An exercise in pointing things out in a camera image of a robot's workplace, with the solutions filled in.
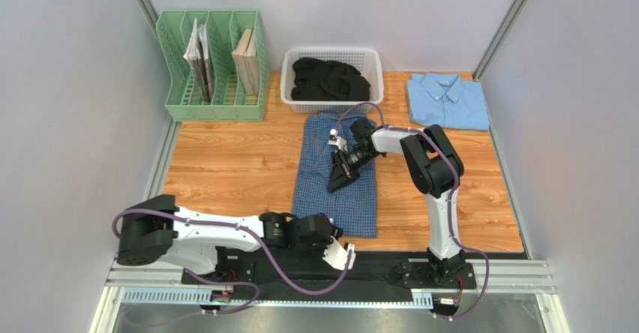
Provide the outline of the blue checked long sleeve shirt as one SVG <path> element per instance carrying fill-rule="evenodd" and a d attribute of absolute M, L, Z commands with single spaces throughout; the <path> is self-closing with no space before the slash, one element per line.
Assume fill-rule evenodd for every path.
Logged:
<path fill-rule="evenodd" d="M 307 117 L 301 156 L 295 180 L 292 213 L 299 218 L 322 213 L 343 230 L 345 236 L 377 237 L 376 163 L 358 169 L 360 177 L 352 184 L 328 192 L 332 174 L 329 131 L 339 125 L 338 133 L 348 146 L 356 144 L 350 126 L 362 114 L 350 114 L 343 120 L 334 112 L 319 112 Z"/>

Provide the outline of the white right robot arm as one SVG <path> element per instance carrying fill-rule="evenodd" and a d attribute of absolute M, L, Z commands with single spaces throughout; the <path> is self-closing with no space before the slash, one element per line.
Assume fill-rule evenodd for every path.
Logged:
<path fill-rule="evenodd" d="M 457 189 L 464 165 L 439 125 L 418 130 L 380 125 L 374 127 L 366 118 L 350 127 L 355 145 L 350 148 L 337 128 L 331 129 L 328 143 L 332 172 L 327 190 L 330 193 L 354 183 L 359 169 L 379 156 L 403 155 L 412 183 L 424 195 L 430 224 L 427 259 L 436 282 L 451 280 L 465 263 L 463 248 L 457 240 Z"/>

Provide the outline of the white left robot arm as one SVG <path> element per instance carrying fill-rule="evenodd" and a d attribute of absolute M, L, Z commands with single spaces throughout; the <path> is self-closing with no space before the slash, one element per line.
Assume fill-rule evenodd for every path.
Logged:
<path fill-rule="evenodd" d="M 298 217 L 266 212 L 245 217 L 206 214 L 176 205 L 173 195 L 161 194 L 125 209 L 112 222 L 119 240 L 121 266 L 169 263 L 198 275 L 221 266 L 217 249 L 274 256 L 301 251 L 321 266 L 344 270 L 356 258 L 352 244 L 341 244 L 342 230 L 324 214 Z"/>

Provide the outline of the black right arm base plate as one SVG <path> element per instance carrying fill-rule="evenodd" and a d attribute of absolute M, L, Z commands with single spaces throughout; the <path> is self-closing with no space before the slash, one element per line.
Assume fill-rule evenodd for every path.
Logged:
<path fill-rule="evenodd" d="M 428 261 L 401 262 L 394 267 L 400 275 L 399 284 L 409 289 L 475 289 L 478 283 L 473 266 L 465 262 L 462 265 L 438 266 Z"/>

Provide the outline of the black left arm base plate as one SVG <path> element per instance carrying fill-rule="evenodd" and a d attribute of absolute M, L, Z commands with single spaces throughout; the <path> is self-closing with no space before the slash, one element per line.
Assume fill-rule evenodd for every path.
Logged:
<path fill-rule="evenodd" d="M 229 256 L 219 262 L 212 272 L 199 274 L 199 277 L 214 282 L 252 282 L 254 280 L 255 261 L 239 256 Z"/>

